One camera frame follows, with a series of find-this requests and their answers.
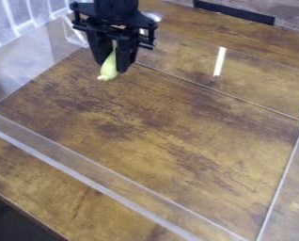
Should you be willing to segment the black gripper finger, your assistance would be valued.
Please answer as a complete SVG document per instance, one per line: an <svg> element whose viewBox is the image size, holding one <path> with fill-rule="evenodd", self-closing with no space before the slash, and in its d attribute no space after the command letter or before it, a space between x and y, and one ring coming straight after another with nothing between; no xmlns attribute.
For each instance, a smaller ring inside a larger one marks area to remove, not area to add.
<svg viewBox="0 0 299 241"><path fill-rule="evenodd" d="M114 51L112 39L107 33L98 32L98 31L88 31L87 39L90 42L96 64L102 65L108 55Z"/></svg>
<svg viewBox="0 0 299 241"><path fill-rule="evenodd" d="M136 61L139 51L139 38L136 36L118 40L116 62L118 72L124 73Z"/></svg>

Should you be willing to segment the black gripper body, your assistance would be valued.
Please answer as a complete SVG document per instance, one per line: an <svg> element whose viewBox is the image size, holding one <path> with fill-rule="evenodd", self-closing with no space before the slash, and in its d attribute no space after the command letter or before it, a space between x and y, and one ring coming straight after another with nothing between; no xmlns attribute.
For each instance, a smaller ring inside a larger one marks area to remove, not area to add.
<svg viewBox="0 0 299 241"><path fill-rule="evenodd" d="M139 0L92 0L72 2L74 29L95 39L130 40L136 46L155 48L159 21L139 10Z"/></svg>

